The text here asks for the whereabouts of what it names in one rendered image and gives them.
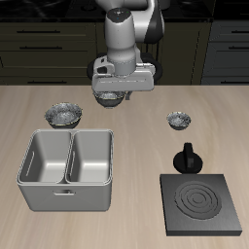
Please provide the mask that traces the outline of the round black stove knob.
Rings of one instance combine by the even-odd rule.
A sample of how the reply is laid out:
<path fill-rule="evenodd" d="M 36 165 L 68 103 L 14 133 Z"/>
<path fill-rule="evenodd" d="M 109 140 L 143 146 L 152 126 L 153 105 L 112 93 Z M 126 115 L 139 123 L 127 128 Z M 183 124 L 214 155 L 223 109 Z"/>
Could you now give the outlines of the round black stove knob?
<path fill-rule="evenodd" d="M 174 168 L 182 174 L 198 174 L 203 166 L 201 157 L 194 152 L 191 143 L 185 143 L 181 152 L 173 159 Z"/>

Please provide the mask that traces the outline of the large speckled grey bowl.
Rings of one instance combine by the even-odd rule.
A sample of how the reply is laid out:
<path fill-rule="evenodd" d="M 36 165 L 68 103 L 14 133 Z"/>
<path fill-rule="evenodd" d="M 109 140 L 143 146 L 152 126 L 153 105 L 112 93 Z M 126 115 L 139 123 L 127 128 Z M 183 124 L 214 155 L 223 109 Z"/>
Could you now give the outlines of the large speckled grey bowl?
<path fill-rule="evenodd" d="M 82 108 L 73 103 L 57 103 L 46 113 L 45 119 L 53 128 L 74 128 L 83 115 Z"/>

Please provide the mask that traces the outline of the small speckled grey bowl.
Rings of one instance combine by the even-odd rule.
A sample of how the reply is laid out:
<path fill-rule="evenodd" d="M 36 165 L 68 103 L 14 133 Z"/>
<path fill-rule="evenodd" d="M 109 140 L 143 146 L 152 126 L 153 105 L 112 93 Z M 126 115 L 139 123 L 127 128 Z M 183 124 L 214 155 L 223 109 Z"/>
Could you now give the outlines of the small speckled grey bowl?
<path fill-rule="evenodd" d="M 172 112 L 166 117 L 168 124 L 175 130 L 186 129 L 191 123 L 191 117 L 183 112 Z"/>

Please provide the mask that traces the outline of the medium speckled grey bowl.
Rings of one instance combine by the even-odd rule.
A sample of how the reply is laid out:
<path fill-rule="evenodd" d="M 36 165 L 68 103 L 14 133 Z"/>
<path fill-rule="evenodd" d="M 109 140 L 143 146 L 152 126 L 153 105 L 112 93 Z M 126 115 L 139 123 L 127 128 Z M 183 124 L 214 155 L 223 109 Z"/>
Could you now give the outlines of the medium speckled grey bowl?
<path fill-rule="evenodd" d="M 124 99 L 124 91 L 98 91 L 99 97 L 95 96 L 96 101 L 104 108 L 117 107 Z"/>

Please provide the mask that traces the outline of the dark grey stove plate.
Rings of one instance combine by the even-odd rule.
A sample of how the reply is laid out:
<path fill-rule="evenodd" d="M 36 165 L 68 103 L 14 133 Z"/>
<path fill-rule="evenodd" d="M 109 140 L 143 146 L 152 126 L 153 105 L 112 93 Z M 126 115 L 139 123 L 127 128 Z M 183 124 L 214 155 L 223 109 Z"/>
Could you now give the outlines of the dark grey stove plate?
<path fill-rule="evenodd" d="M 167 235 L 241 235 L 223 174 L 162 174 L 160 190 Z"/>

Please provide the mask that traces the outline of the dark kitchen cupboards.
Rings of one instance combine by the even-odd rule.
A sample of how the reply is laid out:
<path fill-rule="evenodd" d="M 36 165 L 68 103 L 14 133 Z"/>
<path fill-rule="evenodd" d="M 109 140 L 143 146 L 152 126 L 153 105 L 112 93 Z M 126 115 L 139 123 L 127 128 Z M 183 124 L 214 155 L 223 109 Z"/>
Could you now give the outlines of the dark kitchen cupboards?
<path fill-rule="evenodd" d="M 162 66 L 160 85 L 198 85 L 219 0 L 171 0 L 165 32 L 140 43 Z M 95 0 L 0 0 L 0 85 L 88 85 L 88 65 L 107 51 L 106 12 Z"/>

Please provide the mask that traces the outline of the white two-bin basket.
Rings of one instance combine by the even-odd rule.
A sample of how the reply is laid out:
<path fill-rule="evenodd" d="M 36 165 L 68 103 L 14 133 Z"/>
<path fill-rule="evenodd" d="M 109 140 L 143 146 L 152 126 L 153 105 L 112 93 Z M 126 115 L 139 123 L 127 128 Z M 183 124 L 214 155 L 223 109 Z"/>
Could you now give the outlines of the white two-bin basket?
<path fill-rule="evenodd" d="M 33 211 L 106 211 L 111 204 L 114 133 L 38 129 L 17 175 Z"/>

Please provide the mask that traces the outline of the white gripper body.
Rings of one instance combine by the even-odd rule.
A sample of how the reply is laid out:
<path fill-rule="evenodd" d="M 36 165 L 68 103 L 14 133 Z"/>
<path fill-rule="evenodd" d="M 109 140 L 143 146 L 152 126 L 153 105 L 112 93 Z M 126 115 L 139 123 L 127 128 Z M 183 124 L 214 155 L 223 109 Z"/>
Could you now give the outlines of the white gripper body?
<path fill-rule="evenodd" d="M 137 63 L 128 76 L 116 76 L 112 63 L 94 64 L 92 89 L 94 91 L 141 91 L 154 88 L 156 67 L 151 63 Z"/>

